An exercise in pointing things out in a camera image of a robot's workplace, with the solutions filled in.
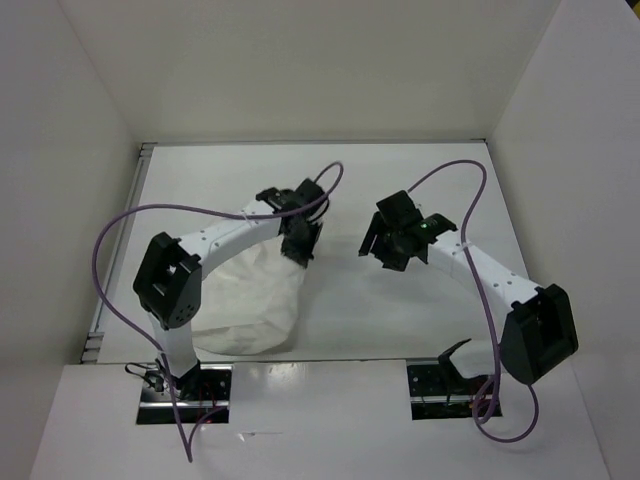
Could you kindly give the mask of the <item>white pleated skirt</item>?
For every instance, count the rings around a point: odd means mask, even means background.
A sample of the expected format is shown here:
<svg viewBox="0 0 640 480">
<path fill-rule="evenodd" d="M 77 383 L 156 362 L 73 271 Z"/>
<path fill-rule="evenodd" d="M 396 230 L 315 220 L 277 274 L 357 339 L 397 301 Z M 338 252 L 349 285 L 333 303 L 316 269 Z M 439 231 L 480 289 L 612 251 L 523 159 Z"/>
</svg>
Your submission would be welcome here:
<svg viewBox="0 0 640 480">
<path fill-rule="evenodd" d="M 207 276 L 200 310 L 190 322 L 196 348 L 252 356 L 289 339 L 306 268 L 284 256 L 281 243 L 275 238 L 255 245 Z"/>
</svg>

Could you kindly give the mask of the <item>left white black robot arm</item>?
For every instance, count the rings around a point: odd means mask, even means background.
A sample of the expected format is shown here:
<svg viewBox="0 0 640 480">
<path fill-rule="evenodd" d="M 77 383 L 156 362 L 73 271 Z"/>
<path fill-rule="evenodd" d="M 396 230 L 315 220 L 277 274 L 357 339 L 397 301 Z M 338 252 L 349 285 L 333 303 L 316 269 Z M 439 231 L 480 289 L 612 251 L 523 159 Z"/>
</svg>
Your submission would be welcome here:
<svg viewBox="0 0 640 480">
<path fill-rule="evenodd" d="M 193 400 L 204 389 L 198 351 L 252 356 L 289 339 L 328 206 L 306 179 L 294 190 L 264 190 L 204 229 L 151 239 L 133 290 L 173 397 Z"/>
</svg>

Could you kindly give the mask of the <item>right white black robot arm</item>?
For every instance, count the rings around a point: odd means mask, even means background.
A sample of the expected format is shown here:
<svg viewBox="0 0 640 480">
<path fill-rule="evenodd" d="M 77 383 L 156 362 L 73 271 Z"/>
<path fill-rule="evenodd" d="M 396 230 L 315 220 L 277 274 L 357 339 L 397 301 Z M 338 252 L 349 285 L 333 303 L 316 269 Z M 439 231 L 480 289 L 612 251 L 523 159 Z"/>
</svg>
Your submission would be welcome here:
<svg viewBox="0 0 640 480">
<path fill-rule="evenodd" d="M 578 349 L 567 292 L 517 275 L 464 240 L 440 214 L 406 221 L 376 212 L 359 248 L 384 269 L 403 272 L 416 258 L 467 291 L 484 294 L 494 321 L 501 366 L 517 382 L 532 386 Z"/>
</svg>

